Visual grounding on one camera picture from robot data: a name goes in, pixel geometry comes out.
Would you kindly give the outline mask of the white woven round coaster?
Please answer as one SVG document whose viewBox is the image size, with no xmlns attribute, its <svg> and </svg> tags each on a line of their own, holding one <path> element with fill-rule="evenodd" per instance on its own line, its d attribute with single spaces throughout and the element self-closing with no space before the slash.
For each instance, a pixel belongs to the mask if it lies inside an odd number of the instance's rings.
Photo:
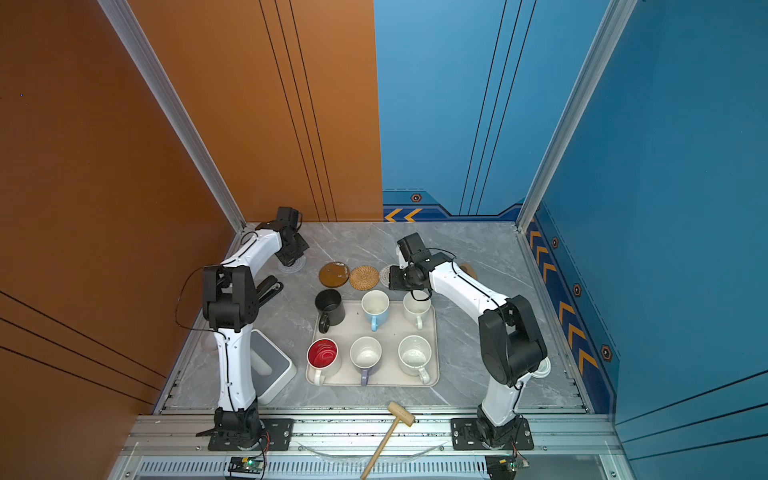
<svg viewBox="0 0 768 480">
<path fill-rule="evenodd" d="M 386 289 L 390 288 L 390 268 L 391 266 L 388 265 L 379 271 L 379 282 Z"/>
</svg>

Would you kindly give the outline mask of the glossy brown round coaster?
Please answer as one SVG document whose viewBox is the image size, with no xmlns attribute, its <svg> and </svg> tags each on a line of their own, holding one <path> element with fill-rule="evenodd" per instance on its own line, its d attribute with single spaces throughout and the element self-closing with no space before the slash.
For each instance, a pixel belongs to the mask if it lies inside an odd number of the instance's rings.
<svg viewBox="0 0 768 480">
<path fill-rule="evenodd" d="M 349 280 L 349 277 L 349 267 L 338 261 L 325 264 L 318 273 L 318 280 L 327 288 L 339 288 Z"/>
</svg>

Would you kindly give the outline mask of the white mug back right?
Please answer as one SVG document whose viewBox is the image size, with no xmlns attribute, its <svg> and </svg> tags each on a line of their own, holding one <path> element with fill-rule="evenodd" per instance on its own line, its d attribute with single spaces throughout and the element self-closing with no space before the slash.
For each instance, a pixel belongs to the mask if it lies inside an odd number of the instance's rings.
<svg viewBox="0 0 768 480">
<path fill-rule="evenodd" d="M 427 314 L 431 310 L 431 294 L 424 290 L 415 290 L 405 294 L 403 298 L 405 318 L 422 330 Z"/>
</svg>

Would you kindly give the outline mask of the black mug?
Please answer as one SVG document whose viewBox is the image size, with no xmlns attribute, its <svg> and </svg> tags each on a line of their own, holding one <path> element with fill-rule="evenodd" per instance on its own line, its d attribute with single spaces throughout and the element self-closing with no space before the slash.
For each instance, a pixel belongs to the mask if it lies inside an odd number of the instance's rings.
<svg viewBox="0 0 768 480">
<path fill-rule="evenodd" d="M 331 327 L 340 325 L 346 317 L 342 296 L 338 290 L 326 289 L 315 297 L 318 311 L 318 331 L 326 334 Z"/>
</svg>

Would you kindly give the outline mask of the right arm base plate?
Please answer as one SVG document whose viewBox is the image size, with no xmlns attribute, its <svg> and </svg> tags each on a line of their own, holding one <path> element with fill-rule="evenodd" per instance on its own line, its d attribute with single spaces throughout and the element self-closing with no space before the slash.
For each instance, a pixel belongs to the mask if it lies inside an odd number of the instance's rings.
<svg viewBox="0 0 768 480">
<path fill-rule="evenodd" d="M 450 421 L 454 450 L 515 450 L 535 448 L 528 420 L 516 416 L 504 426 L 494 426 L 485 418 L 453 418 Z"/>
</svg>

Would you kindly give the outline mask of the paw print cork coaster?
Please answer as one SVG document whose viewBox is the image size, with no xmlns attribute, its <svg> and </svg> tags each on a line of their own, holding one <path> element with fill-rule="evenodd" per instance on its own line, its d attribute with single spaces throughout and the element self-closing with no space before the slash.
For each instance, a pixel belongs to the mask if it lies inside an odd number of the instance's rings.
<svg viewBox="0 0 768 480">
<path fill-rule="evenodd" d="M 469 275 L 471 278 L 477 280 L 478 275 L 475 271 L 475 269 L 468 263 L 462 263 L 459 265 L 460 269 L 464 271 L 467 275 Z"/>
</svg>

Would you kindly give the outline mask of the aluminium corner post left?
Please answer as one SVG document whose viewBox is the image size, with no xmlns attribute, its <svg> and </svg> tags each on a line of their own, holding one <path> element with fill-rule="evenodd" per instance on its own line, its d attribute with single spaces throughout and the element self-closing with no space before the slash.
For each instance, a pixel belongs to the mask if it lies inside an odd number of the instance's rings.
<svg viewBox="0 0 768 480">
<path fill-rule="evenodd" d="M 237 232 L 246 220 L 127 1 L 99 0 L 99 6 L 150 89 L 176 136 Z"/>
</svg>

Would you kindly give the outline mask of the aluminium corner post right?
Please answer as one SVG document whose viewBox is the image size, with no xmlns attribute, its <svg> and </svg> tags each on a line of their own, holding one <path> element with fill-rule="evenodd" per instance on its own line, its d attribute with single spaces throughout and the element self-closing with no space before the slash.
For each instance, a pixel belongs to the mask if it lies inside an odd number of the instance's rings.
<svg viewBox="0 0 768 480">
<path fill-rule="evenodd" d="M 515 221 L 519 233 L 532 222 L 636 5 L 609 2 Z"/>
</svg>

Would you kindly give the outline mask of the large white mug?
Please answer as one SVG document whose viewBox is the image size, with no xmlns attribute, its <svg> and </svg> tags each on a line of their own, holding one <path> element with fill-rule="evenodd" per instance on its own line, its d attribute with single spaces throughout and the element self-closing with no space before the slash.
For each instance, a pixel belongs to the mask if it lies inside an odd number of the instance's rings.
<svg viewBox="0 0 768 480">
<path fill-rule="evenodd" d="M 431 382 L 427 367 L 432 359 L 432 347 L 424 337 L 405 337 L 398 345 L 397 354 L 399 366 L 406 375 L 417 377 L 424 385 Z"/>
</svg>

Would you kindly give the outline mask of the green circuit board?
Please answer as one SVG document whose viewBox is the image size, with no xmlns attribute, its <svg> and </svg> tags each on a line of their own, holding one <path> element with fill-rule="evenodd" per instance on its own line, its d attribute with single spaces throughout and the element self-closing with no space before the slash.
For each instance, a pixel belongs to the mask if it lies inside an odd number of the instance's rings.
<svg viewBox="0 0 768 480">
<path fill-rule="evenodd" d="M 525 462 L 512 456 L 486 456 L 486 471 L 490 480 L 514 480 Z"/>
<path fill-rule="evenodd" d="M 229 479 L 263 479 L 266 466 L 262 457 L 232 456 L 227 466 Z"/>
</svg>

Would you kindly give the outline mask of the clear glass round coaster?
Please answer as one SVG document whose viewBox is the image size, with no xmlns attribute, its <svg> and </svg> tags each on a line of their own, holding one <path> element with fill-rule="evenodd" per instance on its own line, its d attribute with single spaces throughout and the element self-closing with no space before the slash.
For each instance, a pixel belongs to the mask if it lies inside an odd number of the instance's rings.
<svg viewBox="0 0 768 480">
<path fill-rule="evenodd" d="M 278 270 L 285 274 L 295 274 L 300 272 L 305 267 L 306 262 L 307 258 L 302 256 L 290 265 L 283 265 L 282 263 L 278 263 Z"/>
</svg>

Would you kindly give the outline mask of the black stapler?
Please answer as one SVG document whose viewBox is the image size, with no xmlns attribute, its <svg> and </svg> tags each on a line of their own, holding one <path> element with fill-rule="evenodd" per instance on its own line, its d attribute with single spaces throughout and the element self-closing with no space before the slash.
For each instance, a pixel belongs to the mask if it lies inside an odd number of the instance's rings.
<svg viewBox="0 0 768 480">
<path fill-rule="evenodd" d="M 276 297 L 283 288 L 284 284 L 276 276 L 267 276 L 256 286 L 258 308 L 261 309 L 267 302 Z"/>
</svg>

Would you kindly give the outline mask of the left green circuit board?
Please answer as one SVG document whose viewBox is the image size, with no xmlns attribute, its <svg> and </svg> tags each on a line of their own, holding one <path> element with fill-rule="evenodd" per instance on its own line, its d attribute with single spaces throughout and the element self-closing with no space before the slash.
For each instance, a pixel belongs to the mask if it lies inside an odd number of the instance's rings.
<svg viewBox="0 0 768 480">
<path fill-rule="evenodd" d="M 263 479 L 266 466 L 262 457 L 232 456 L 227 466 L 229 479 Z"/>
</svg>

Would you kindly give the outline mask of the aluminium front rail frame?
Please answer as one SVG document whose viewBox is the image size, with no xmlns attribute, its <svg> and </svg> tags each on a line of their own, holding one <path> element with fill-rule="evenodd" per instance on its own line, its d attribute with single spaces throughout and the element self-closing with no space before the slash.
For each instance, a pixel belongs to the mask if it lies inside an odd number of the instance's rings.
<svg viewBox="0 0 768 480">
<path fill-rule="evenodd" d="M 631 479 L 613 426 L 603 415 L 525 413 L 532 451 L 454 450 L 450 421 L 463 410 L 417 408 L 400 424 L 369 475 L 372 479 L 489 479 L 486 456 L 525 462 L 515 479 Z M 139 417 L 109 473 L 111 479 L 229 479 L 232 456 L 265 460 L 263 479 L 357 479 L 394 418 L 384 409 L 273 410 L 262 418 L 294 420 L 287 451 L 209 451 L 209 415 Z"/>
</svg>

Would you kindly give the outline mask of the tan woven rattan coaster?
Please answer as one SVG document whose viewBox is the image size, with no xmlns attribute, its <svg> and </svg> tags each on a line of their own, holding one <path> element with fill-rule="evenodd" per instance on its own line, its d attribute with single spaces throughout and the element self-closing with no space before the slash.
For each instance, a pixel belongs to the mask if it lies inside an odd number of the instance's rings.
<svg viewBox="0 0 768 480">
<path fill-rule="evenodd" d="M 379 271 L 369 265 L 353 269 L 349 275 L 350 285 L 358 291 L 369 291 L 379 283 Z"/>
</svg>

